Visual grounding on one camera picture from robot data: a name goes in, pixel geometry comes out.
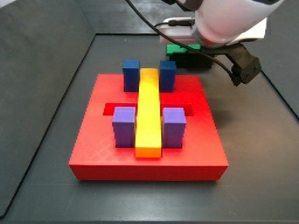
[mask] toy block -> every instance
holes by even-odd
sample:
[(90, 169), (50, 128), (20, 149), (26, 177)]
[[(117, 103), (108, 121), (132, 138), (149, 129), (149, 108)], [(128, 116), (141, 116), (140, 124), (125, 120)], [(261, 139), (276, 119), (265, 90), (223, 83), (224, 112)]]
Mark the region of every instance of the toy block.
[(161, 117), (157, 69), (140, 69), (134, 157), (161, 157)]
[(140, 61), (136, 59), (124, 60), (124, 91), (137, 92), (140, 80)]
[(176, 65), (173, 61), (160, 62), (160, 93), (171, 93), (175, 85)]
[(137, 103), (137, 93), (124, 92), (121, 74), (100, 74), (88, 101), (69, 168), (78, 180), (209, 181), (228, 168), (220, 136), (197, 75), (176, 75), (175, 92), (160, 93), (165, 107), (191, 105), (180, 149), (164, 148), (158, 159), (136, 158), (133, 148), (116, 148), (106, 103)]
[(133, 148), (136, 140), (136, 108), (114, 107), (112, 125), (116, 147)]
[[(201, 49), (201, 46), (199, 44), (189, 44), (188, 47), (191, 47), (195, 50)], [(165, 56), (171, 56), (173, 53), (187, 53), (187, 49), (184, 47), (180, 47), (179, 45), (166, 45)]]
[(162, 147), (181, 148), (185, 128), (185, 115), (183, 108), (162, 109)]

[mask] dark blue block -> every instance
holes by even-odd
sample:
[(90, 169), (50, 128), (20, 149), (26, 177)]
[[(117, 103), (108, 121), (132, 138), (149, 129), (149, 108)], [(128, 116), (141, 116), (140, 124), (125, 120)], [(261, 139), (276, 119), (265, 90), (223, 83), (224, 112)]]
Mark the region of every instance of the dark blue block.
[(173, 61), (162, 60), (160, 62), (160, 92), (172, 93), (175, 85), (176, 65)]
[(137, 92), (140, 81), (140, 61), (137, 59), (124, 60), (124, 91)]
[(116, 107), (112, 125), (116, 147), (133, 148), (136, 141), (136, 108)]
[(183, 133), (185, 128), (185, 116), (183, 108), (162, 109), (162, 147), (181, 148)]

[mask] yellow block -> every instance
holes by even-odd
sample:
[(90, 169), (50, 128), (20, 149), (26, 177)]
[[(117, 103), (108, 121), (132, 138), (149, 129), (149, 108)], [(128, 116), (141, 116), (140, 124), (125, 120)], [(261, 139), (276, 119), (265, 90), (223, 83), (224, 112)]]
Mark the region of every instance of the yellow block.
[(134, 130), (134, 157), (160, 158), (161, 117), (157, 69), (140, 69), (137, 114)]

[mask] purple block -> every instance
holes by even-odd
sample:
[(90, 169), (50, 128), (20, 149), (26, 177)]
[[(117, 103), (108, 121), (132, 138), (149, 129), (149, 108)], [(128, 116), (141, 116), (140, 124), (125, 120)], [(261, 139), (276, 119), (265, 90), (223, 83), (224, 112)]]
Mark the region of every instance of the purple block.
[(112, 125), (116, 147), (133, 148), (136, 141), (136, 108), (114, 107)]
[(181, 148), (185, 128), (185, 115), (183, 108), (162, 109), (162, 147)]

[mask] red block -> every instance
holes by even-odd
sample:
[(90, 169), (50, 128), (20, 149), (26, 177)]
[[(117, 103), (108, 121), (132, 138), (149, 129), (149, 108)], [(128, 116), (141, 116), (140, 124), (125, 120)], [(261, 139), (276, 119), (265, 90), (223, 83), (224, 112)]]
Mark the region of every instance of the red block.
[(162, 107), (183, 107), (187, 115), (183, 147), (162, 149), (161, 158), (136, 158), (133, 148), (116, 148), (114, 106), (136, 106), (137, 93), (124, 92), (121, 74), (101, 74), (69, 158), (80, 180), (217, 180), (228, 167), (199, 77), (176, 75), (173, 93), (160, 93)]

